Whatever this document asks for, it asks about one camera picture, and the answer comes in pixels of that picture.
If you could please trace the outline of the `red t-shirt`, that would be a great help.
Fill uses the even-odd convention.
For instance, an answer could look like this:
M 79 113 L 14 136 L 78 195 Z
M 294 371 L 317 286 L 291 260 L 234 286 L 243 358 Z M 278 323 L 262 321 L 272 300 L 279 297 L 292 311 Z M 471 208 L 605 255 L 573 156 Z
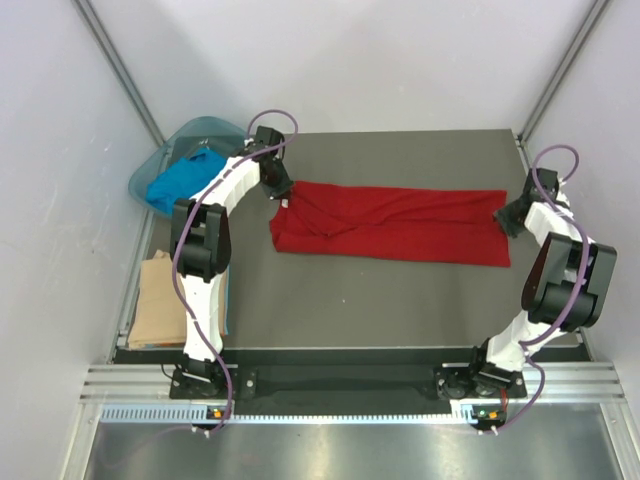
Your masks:
M 270 221 L 280 253 L 508 268 L 494 218 L 503 190 L 339 186 L 300 181 Z

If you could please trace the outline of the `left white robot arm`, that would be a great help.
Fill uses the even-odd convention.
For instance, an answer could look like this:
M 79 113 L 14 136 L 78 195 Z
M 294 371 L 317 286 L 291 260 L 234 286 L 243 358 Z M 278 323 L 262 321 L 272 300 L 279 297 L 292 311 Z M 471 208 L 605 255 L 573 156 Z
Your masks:
M 293 187 L 283 164 L 285 136 L 259 126 L 198 193 L 176 200 L 171 218 L 172 281 L 186 310 L 186 341 L 172 377 L 172 398 L 222 399 L 230 373 L 221 352 L 232 243 L 229 216 L 254 187 L 269 199 Z

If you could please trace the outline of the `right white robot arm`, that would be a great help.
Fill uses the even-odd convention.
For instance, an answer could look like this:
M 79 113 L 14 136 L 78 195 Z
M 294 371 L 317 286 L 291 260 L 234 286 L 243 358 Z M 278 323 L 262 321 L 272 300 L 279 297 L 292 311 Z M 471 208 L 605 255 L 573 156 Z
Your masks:
M 578 228 L 558 173 L 531 169 L 523 191 L 494 214 L 510 237 L 527 231 L 540 246 L 521 295 L 521 311 L 474 350 L 469 388 L 488 396 L 514 386 L 525 362 L 550 341 L 595 324 L 617 260 L 614 248 Z

